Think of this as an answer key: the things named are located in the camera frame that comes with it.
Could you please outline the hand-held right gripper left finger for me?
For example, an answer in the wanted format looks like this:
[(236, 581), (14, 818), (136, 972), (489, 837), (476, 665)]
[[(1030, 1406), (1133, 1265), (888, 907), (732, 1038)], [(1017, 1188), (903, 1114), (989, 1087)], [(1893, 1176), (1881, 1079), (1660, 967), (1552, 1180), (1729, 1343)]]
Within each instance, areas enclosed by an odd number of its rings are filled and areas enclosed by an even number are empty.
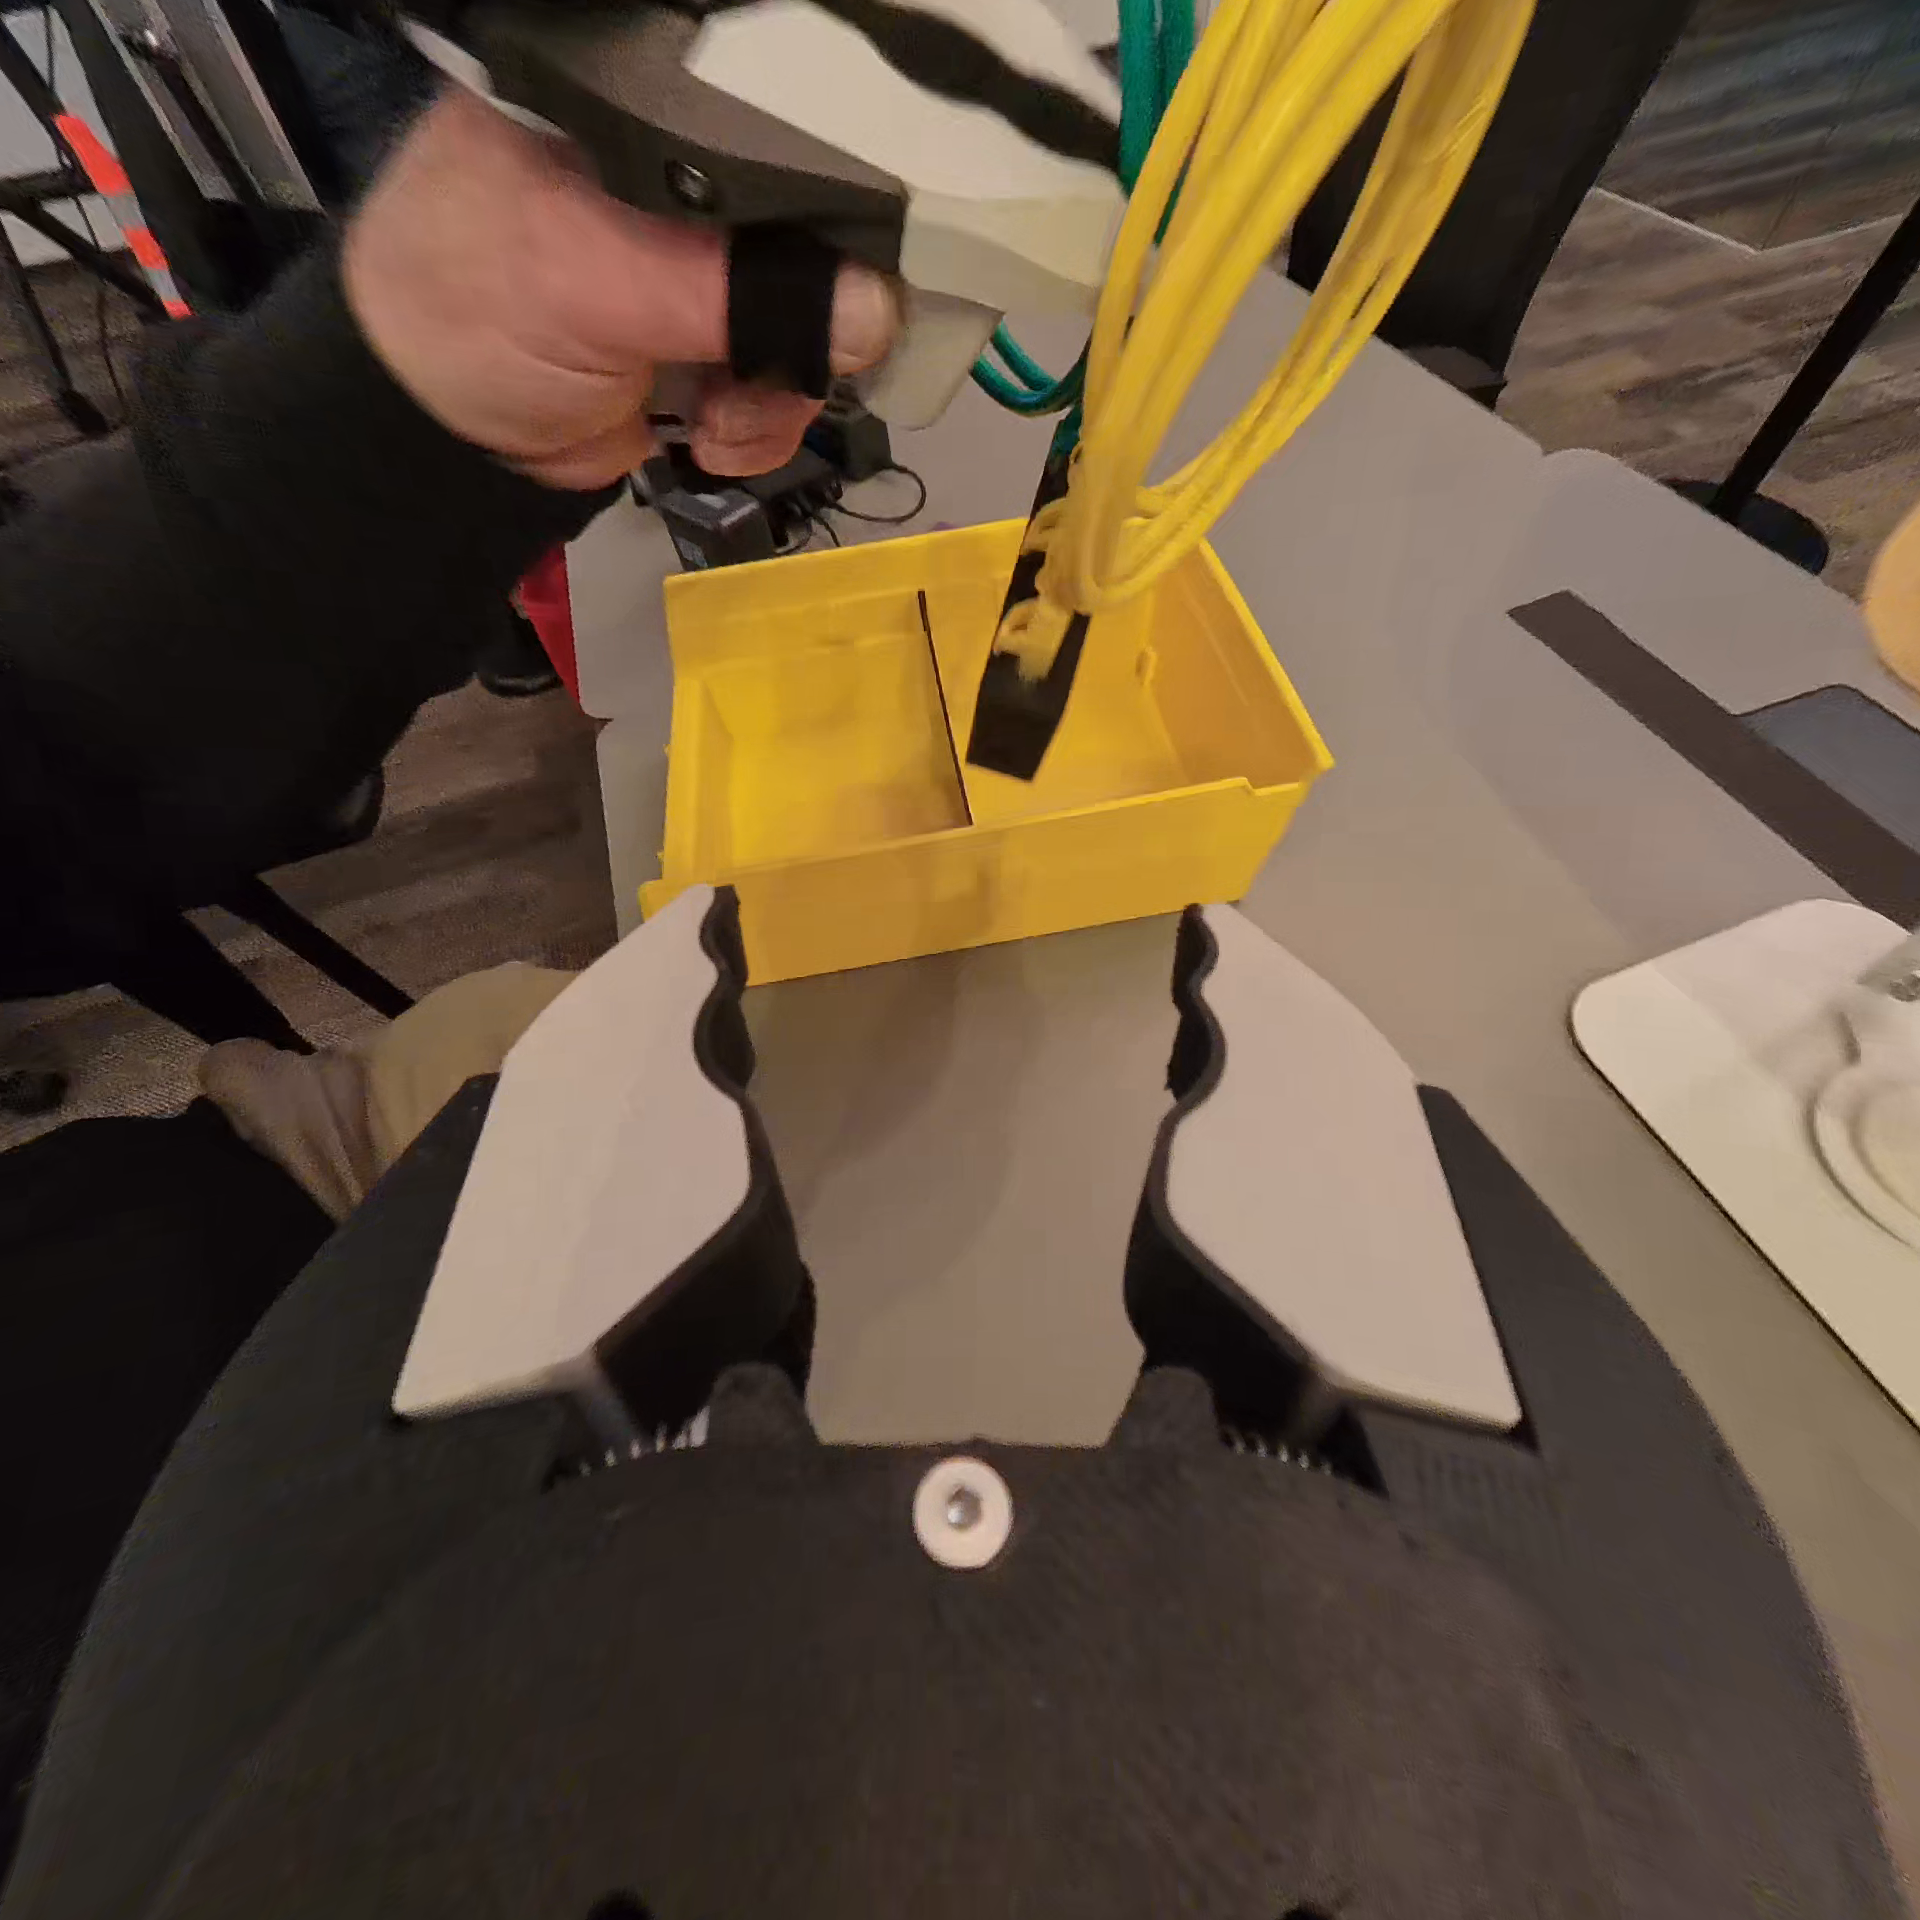
[(511, 1043), (391, 1388), (399, 1420), (560, 1399), (702, 1443), (734, 1366), (804, 1396), (816, 1282), (755, 1103), (732, 884), (693, 884)]

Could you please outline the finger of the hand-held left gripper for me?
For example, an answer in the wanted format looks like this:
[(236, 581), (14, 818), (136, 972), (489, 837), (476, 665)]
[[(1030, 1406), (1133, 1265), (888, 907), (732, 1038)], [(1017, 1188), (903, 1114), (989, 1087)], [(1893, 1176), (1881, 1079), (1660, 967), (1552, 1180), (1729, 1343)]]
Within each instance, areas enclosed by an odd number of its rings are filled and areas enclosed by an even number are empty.
[(903, 326), (864, 375), (888, 425), (929, 425), (1002, 316), (1091, 322), (1124, 225), (1124, 105), (1049, 6), (732, 6), (684, 69), (900, 180)]

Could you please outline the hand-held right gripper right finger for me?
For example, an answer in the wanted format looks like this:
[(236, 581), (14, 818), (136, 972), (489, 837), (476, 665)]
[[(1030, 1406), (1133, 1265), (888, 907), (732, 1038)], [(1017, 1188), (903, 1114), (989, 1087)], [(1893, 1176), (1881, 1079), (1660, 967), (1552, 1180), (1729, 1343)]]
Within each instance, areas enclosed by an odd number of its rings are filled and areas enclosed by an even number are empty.
[(1422, 1083), (1236, 907), (1171, 945), (1169, 1114), (1124, 1253), (1148, 1370), (1192, 1375), (1224, 1443), (1362, 1443), (1362, 1417), (1515, 1438), (1515, 1388)]

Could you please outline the yellow plastic bin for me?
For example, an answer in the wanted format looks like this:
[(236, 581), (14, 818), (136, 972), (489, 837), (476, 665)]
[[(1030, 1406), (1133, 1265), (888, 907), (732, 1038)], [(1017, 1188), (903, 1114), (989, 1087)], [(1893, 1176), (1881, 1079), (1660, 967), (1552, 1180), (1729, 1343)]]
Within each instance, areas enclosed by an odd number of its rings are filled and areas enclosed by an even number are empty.
[(1209, 545), (1091, 626), (1030, 782), (947, 775), (1021, 518), (855, 543), (660, 585), (674, 702), (660, 878), (732, 884), (760, 986), (1236, 903), (1329, 771), (1306, 702)]

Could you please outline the black ethernet port coupler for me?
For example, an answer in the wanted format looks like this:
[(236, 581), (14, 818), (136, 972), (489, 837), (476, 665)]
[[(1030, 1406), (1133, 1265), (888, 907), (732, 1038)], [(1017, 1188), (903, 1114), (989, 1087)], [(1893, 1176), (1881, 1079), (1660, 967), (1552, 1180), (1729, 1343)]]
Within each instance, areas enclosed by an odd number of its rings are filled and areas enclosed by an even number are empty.
[(1091, 628), (1088, 610), (1056, 608), (1042, 593), (1042, 563), (1066, 497), (1069, 455), (1049, 448), (976, 678), (966, 746), (966, 764), (1026, 782), (1041, 775), (1056, 739)]

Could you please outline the person's left forearm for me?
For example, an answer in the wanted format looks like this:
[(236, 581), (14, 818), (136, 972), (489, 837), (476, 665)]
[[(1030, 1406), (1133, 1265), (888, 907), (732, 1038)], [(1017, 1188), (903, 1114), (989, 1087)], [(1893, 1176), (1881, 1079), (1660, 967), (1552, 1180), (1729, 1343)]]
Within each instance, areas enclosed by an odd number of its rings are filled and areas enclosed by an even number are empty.
[(336, 243), (162, 326), (127, 425), (3, 525), (3, 993), (93, 986), (145, 911), (318, 843), (607, 501), (421, 413)]

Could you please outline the person's left hand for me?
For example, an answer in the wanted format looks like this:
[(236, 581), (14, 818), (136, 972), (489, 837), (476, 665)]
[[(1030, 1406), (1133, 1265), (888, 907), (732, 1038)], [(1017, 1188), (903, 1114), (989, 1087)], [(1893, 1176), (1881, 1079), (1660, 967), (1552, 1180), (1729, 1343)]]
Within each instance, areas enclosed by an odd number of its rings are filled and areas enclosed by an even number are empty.
[(656, 448), (660, 368), (693, 368), (714, 477), (786, 466), (825, 399), (732, 375), (732, 253), (602, 194), (571, 149), (445, 89), (342, 237), (342, 295), (385, 368), (521, 477), (601, 491)]

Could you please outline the person's leg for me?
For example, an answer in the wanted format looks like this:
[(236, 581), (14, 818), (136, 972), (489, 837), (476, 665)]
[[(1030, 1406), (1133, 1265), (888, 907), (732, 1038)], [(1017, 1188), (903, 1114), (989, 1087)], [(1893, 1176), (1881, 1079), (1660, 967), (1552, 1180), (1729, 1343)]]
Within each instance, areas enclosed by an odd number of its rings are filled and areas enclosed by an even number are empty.
[(199, 1093), (342, 1224), (466, 1079), (500, 1069), (571, 978), (511, 959), (434, 986), (352, 1043), (318, 1050), (212, 1043)]

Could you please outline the red object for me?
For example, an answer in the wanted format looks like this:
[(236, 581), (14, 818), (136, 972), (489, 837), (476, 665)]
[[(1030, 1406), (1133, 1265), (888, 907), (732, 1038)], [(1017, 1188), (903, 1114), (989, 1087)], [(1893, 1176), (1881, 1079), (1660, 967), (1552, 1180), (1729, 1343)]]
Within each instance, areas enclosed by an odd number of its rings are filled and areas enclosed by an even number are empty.
[(571, 593), (566, 593), (566, 551), (555, 545), (541, 556), (515, 585), (515, 610), (541, 641), (541, 656), (571, 702), (582, 702), (576, 678), (576, 633), (571, 633)]

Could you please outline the black bin divider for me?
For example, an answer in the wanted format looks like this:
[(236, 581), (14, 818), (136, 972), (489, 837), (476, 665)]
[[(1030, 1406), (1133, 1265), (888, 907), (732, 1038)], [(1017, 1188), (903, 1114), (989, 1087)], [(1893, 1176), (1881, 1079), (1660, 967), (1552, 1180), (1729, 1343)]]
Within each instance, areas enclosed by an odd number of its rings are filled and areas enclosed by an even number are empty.
[(923, 658), (929, 658), (929, 682), (935, 682), (935, 709), (936, 709), (936, 733), (947, 746), (947, 775), (952, 775), (952, 791), (961, 804), (961, 822), (973, 828), (973, 798), (969, 798), (969, 780), (966, 780), (966, 762), (955, 746), (955, 722), (952, 722), (952, 702), (947, 702), (947, 678), (943, 678), (943, 656), (936, 656), (936, 638), (935, 638), (935, 622), (929, 622), (929, 593), (915, 588), (915, 622), (920, 622), (920, 638), (923, 638)]

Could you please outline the clear glass object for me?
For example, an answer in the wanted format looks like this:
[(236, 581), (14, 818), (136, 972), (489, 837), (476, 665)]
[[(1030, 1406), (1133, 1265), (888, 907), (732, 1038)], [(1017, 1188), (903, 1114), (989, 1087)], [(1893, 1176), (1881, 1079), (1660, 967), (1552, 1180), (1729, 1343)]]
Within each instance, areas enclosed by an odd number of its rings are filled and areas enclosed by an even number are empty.
[(1847, 1061), (1812, 1099), (1836, 1188), (1909, 1250), (1920, 1244), (1920, 933), (1889, 945), (1839, 1000)]

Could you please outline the black tape strip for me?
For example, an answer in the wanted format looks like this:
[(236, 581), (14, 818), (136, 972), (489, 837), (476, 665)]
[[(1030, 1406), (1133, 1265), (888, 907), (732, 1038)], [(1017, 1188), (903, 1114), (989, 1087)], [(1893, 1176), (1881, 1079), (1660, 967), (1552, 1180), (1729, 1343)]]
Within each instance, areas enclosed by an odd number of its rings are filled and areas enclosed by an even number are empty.
[(1553, 588), (1508, 617), (1860, 907), (1899, 924), (1920, 919), (1920, 854), (1899, 833), (1658, 658), (1582, 593)]

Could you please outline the tripod with orange tape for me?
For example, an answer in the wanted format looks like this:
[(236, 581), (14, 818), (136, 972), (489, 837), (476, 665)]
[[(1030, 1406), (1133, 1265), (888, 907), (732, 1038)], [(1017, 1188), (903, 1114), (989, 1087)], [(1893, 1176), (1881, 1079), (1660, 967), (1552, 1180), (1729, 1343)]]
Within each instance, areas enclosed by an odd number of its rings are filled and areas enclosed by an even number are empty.
[(93, 276), (99, 301), (118, 295), (145, 326), (179, 322), (190, 301), (172, 259), (149, 228), (134, 176), (104, 133), (61, 94), (64, 29), (51, 21), (58, 6), (3, 6), (0, 75), (3, 100), (19, 105), (48, 140), (48, 167), (3, 172), (0, 183), (0, 295), (3, 316), (19, 326), (39, 392), (79, 442), (110, 431), (104, 411), (79, 386), (61, 333), (51, 329), (33, 270), (14, 244), (14, 228), (48, 243), (64, 263)]

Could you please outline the dark phone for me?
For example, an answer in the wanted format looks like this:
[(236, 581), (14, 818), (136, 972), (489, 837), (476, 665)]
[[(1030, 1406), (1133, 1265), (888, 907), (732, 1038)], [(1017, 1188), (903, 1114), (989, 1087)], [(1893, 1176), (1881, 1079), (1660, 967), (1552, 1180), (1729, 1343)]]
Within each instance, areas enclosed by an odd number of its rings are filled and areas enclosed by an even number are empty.
[(1856, 685), (1813, 685), (1743, 713), (1748, 731), (1920, 850), (1920, 731)]

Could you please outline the tan object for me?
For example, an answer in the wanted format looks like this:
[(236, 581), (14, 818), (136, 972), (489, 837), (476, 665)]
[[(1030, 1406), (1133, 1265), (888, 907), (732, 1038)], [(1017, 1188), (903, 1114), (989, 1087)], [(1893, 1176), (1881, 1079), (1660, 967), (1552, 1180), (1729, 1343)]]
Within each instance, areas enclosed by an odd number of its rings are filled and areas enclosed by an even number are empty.
[(1920, 508), (1912, 508), (1881, 543), (1860, 610), (1881, 665), (1920, 689)]

